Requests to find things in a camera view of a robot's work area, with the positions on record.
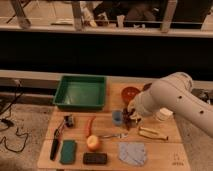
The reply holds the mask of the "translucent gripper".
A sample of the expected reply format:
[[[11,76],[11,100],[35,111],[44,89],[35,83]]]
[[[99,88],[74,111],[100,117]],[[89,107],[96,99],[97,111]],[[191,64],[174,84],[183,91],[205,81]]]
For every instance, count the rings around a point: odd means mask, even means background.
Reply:
[[[141,115],[136,111],[134,101],[131,100],[127,106],[127,111],[130,113],[131,120],[141,119]]]

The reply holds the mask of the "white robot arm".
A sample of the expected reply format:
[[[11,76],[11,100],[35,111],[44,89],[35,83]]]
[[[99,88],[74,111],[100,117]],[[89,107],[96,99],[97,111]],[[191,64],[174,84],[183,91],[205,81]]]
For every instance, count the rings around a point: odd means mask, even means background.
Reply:
[[[213,138],[213,106],[194,96],[192,88],[193,80],[187,73],[170,74],[155,80],[147,90],[137,94],[127,110],[134,109],[143,117],[149,117],[166,108]]]

